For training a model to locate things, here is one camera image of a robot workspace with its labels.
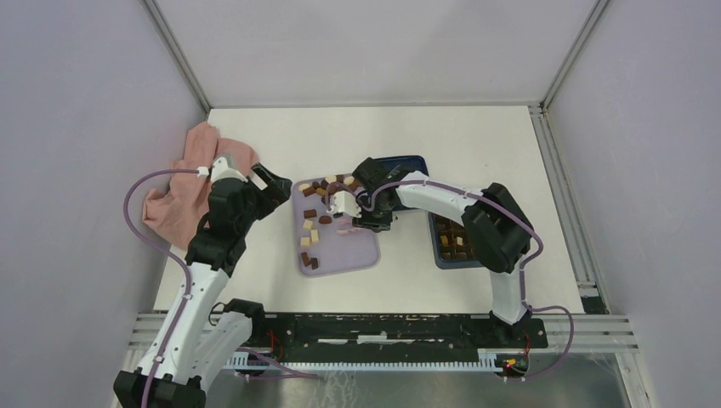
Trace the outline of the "lilac tray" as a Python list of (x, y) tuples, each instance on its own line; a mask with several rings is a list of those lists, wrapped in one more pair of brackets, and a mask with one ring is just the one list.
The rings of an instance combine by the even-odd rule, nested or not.
[[(301, 179), (292, 187), (293, 243), (298, 270), (306, 277), (368, 269), (380, 258), (374, 233), (354, 227), (349, 216), (327, 212), (325, 199), (343, 190), (338, 188), (339, 184), (355, 193), (363, 191), (348, 173)], [(356, 232), (336, 233), (347, 228), (356, 228)]]

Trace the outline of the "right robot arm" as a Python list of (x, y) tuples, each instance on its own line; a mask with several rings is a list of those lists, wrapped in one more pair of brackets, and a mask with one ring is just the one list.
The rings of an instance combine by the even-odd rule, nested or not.
[(389, 230), (397, 206), (420, 209), (462, 225), (480, 265), (491, 278), (491, 336), (512, 347), (525, 336), (531, 317), (525, 298), (525, 266), (542, 240), (508, 189), (499, 183), (468, 190), (434, 181), (401, 166), (388, 170), (371, 157), (353, 172), (363, 191), (353, 225), (375, 233)]

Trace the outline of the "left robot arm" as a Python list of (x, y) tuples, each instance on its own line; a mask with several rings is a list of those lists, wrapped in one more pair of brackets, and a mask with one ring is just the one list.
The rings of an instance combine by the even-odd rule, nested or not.
[(203, 329), (219, 294), (246, 251), (252, 225), (287, 202), (292, 181), (261, 163), (243, 173), (220, 157), (189, 171), (210, 182), (208, 212), (201, 217), (186, 255), (170, 254), (184, 279), (161, 328), (133, 371), (120, 371), (113, 391), (123, 407), (203, 407), (207, 391), (243, 343), (265, 340), (262, 304), (233, 299), (219, 322)]

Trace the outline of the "blue chocolate box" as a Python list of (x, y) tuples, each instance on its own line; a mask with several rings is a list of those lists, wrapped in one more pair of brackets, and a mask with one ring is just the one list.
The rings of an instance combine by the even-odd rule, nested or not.
[(470, 269), (481, 266), (462, 225), (429, 213), (429, 230), (434, 262), (439, 269)]

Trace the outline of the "dark blue box lid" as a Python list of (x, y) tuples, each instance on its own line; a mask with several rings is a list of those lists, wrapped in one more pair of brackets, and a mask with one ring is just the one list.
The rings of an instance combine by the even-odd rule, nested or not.
[(392, 182), (400, 181), (409, 173), (429, 174), (426, 162), (421, 156), (391, 156), (381, 159), (367, 157), (363, 161), (363, 166), (370, 179), (366, 189), (369, 191), (369, 200), (374, 204), (372, 212), (376, 217), (397, 210), (410, 209), (396, 197), (395, 187), (388, 187), (380, 192), (377, 190)]

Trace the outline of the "pink cloth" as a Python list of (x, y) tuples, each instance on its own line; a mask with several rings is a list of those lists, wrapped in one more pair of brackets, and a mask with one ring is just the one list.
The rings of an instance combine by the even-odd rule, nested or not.
[[(219, 156), (229, 156), (244, 174), (259, 162), (257, 152), (248, 144), (219, 135), (216, 127), (202, 122), (186, 135), (183, 158), (172, 169), (210, 167)], [(210, 184), (195, 174), (174, 173), (168, 191), (152, 189), (146, 195), (143, 223), (173, 246), (185, 250), (196, 234), (201, 217), (207, 213)]]

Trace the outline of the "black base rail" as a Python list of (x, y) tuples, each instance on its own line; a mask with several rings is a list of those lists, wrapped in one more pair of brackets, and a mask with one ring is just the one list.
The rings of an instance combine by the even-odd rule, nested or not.
[(267, 314), (244, 346), (282, 363), (475, 362), (481, 350), (545, 349), (540, 319), (508, 329), (486, 314)]

